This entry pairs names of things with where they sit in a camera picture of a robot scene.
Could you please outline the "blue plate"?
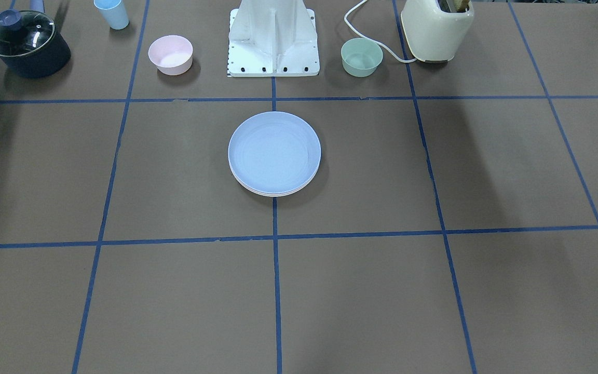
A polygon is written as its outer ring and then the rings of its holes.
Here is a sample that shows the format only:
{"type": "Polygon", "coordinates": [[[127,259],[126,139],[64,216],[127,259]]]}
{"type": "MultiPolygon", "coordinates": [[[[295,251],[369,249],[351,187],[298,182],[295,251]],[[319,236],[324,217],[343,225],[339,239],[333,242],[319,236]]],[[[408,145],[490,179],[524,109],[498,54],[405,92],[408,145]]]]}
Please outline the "blue plate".
{"type": "Polygon", "coordinates": [[[272,111],[242,122],[228,145],[228,163],[289,172],[319,167],[322,146],[315,130],[302,118],[272,111]]]}

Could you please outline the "pink plate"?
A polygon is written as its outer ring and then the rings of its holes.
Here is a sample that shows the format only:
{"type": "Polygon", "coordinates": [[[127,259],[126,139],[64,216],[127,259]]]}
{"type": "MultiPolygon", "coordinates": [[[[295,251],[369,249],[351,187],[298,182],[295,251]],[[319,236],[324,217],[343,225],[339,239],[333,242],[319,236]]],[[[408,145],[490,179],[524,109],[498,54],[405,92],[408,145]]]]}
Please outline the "pink plate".
{"type": "Polygon", "coordinates": [[[316,177],[319,167],[299,170],[290,168],[289,172],[270,171],[258,167],[230,165],[233,177],[245,189],[266,197],[282,197],[297,193],[316,177]]]}

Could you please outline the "cream toaster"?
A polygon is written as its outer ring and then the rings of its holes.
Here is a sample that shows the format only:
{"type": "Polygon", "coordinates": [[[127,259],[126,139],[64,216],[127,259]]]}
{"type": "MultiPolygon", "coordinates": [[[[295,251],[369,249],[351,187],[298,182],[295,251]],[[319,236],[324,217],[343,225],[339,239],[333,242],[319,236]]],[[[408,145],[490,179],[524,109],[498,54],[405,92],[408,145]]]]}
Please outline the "cream toaster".
{"type": "Polygon", "coordinates": [[[420,62],[451,61],[474,15],[470,1],[407,1],[400,16],[411,54],[420,62]]]}

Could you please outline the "green bowl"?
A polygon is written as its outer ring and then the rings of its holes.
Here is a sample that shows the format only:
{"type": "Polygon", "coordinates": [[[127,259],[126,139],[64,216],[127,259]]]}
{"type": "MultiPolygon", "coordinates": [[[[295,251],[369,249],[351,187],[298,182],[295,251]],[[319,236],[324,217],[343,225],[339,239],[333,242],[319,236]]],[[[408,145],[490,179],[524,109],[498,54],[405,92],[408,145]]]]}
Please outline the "green bowl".
{"type": "Polygon", "coordinates": [[[367,38],[352,38],[340,49],[342,67],[353,77],[368,77],[384,59],[380,45],[367,38]]]}

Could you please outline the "cream plate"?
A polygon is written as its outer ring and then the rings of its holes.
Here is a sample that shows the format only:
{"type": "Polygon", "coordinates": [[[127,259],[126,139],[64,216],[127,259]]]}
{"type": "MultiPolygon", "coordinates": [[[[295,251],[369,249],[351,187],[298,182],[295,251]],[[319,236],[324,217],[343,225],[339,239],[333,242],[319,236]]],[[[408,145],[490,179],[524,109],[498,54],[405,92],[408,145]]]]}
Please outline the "cream plate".
{"type": "Polygon", "coordinates": [[[280,192],[280,193],[269,193],[269,192],[263,192],[261,190],[256,190],[252,187],[249,187],[249,185],[246,185],[242,180],[239,180],[239,179],[236,179],[236,180],[237,180],[237,182],[239,182],[240,185],[242,185],[243,188],[245,188],[246,190],[249,190],[250,192],[252,192],[254,194],[265,196],[265,197],[278,198],[278,197],[289,196],[291,194],[297,193],[299,190],[301,190],[304,187],[306,187],[307,185],[309,185],[309,183],[313,180],[313,178],[309,179],[304,184],[299,185],[299,187],[297,187],[296,189],[292,189],[290,191],[280,192]]]}

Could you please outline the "pink bowl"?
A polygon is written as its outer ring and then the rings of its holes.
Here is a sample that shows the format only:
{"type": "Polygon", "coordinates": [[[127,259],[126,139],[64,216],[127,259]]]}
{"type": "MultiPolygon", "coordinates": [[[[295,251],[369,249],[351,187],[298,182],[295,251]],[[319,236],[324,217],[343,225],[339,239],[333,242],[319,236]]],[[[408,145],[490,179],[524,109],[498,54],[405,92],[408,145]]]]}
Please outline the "pink bowl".
{"type": "Polygon", "coordinates": [[[192,68],[193,52],[193,44],[184,36],[166,35],[149,46],[147,56],[161,73],[177,76],[192,68]]]}

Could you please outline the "light blue cup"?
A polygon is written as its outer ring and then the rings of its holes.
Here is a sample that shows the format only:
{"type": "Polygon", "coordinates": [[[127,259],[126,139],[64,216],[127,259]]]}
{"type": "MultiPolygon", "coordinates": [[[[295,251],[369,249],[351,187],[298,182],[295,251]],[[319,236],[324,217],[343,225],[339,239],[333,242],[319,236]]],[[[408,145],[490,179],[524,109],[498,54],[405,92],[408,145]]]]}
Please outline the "light blue cup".
{"type": "Polygon", "coordinates": [[[125,29],[130,23],[128,12],[123,1],[95,0],[93,5],[100,12],[110,29],[125,29]]]}

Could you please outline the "dark blue saucepan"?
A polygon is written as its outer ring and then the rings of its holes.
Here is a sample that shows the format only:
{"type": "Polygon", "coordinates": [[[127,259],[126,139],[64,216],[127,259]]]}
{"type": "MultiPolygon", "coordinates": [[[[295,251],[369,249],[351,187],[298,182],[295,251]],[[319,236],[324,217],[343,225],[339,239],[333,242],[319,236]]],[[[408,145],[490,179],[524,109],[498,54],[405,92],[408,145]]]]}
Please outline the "dark blue saucepan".
{"type": "MultiPolygon", "coordinates": [[[[43,1],[30,1],[30,7],[27,10],[38,10],[47,15],[43,1]]],[[[36,50],[36,52],[27,56],[0,57],[0,59],[8,69],[23,78],[47,77],[62,70],[69,63],[72,52],[61,35],[56,22],[55,25],[57,28],[55,36],[42,49],[36,50]]]]}

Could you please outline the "glass pot lid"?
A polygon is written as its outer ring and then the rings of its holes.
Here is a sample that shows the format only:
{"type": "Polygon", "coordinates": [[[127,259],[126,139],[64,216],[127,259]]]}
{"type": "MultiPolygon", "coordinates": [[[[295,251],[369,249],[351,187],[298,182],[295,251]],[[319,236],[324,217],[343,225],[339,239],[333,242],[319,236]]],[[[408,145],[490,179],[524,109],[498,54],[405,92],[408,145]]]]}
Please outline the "glass pot lid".
{"type": "Polygon", "coordinates": [[[55,22],[38,10],[0,12],[0,57],[21,57],[42,49],[55,36],[55,22]]]}

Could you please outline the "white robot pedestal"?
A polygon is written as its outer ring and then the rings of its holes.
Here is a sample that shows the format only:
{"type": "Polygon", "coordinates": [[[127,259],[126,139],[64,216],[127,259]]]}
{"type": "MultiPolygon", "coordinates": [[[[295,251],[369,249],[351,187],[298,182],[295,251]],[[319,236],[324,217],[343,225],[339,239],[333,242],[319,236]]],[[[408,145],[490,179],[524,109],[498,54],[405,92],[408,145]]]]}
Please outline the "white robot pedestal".
{"type": "Polygon", "coordinates": [[[304,1],[242,1],[228,20],[228,76],[320,73],[316,14],[304,1]]]}

